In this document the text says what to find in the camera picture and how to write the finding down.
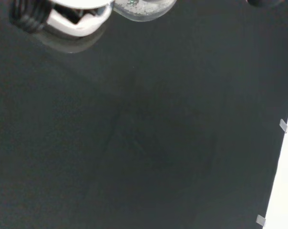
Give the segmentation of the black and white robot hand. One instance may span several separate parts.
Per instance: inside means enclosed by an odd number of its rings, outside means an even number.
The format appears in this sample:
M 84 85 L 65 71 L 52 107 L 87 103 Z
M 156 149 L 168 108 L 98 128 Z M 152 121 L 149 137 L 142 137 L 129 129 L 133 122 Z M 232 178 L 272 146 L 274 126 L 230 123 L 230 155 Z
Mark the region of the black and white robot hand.
M 51 28 L 74 38 L 96 32 L 113 11 L 132 21 L 155 20 L 166 14 L 174 0 L 13 0 L 10 21 L 33 34 Z

